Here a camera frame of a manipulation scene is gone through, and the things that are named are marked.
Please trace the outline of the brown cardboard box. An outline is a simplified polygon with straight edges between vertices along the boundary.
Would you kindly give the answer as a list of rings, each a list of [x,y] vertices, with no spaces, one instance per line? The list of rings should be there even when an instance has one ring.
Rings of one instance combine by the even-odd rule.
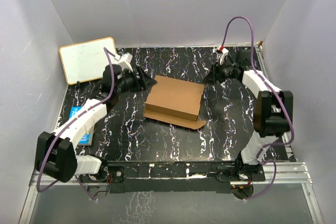
[[[144,117],[188,129],[202,128],[199,120],[205,86],[194,82],[155,76],[155,84],[145,102]]]

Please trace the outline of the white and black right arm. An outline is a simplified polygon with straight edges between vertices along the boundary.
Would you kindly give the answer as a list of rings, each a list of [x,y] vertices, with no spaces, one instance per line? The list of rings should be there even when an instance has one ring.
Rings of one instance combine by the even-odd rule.
[[[253,59],[232,59],[224,47],[215,51],[218,62],[212,64],[204,84],[216,84],[236,79],[246,86],[257,99],[253,114],[254,132],[246,147],[238,154],[234,164],[225,168],[227,177],[252,179],[261,172],[262,156],[272,145],[278,145],[285,133],[293,130],[293,94],[274,86],[256,69]]]

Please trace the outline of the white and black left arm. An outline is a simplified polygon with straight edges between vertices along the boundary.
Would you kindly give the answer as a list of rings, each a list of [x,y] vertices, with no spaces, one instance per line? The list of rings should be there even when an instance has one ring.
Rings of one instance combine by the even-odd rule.
[[[107,65],[101,84],[86,100],[81,109],[53,132],[42,132],[37,139],[35,170],[57,181],[68,182],[73,176],[90,174],[96,181],[108,177],[108,168],[101,158],[76,155],[82,137],[103,119],[119,101],[119,95],[141,92],[156,85],[141,67],[122,70],[118,65]]]

